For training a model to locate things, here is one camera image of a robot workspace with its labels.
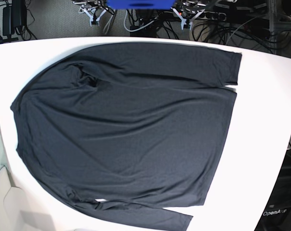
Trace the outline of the black power adapter on floor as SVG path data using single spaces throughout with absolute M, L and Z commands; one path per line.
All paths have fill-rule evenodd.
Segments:
M 2 30 L 3 35 L 7 39 L 11 39 L 13 34 L 15 33 L 15 17 L 15 8 L 10 4 L 6 4 L 6 6 L 2 10 Z

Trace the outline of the blue box at top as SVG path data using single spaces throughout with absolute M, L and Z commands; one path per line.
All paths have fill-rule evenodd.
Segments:
M 117 10 L 168 10 L 173 6 L 175 2 L 175 0 L 107 0 L 107 5 Z

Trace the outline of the dark navy long-sleeve shirt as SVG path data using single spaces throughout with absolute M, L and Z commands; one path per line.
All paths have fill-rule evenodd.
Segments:
M 88 216 L 185 231 L 226 142 L 242 55 L 113 43 L 37 74 L 11 105 L 17 152 L 57 200 Z

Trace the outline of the black OpenArm base box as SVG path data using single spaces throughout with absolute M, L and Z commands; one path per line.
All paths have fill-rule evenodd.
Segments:
M 291 231 L 291 149 L 286 151 L 278 178 L 256 231 Z

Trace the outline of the black power strip red switch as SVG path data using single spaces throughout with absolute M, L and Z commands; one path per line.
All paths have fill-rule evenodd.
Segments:
M 197 14 L 196 11 L 194 12 L 186 12 L 183 10 L 172 9 L 173 15 L 175 17 L 181 16 L 183 19 L 192 20 L 193 17 Z M 196 20 L 216 20 L 220 22 L 227 21 L 227 15 L 225 13 L 220 12 L 212 12 L 212 11 L 204 11 L 202 12 Z

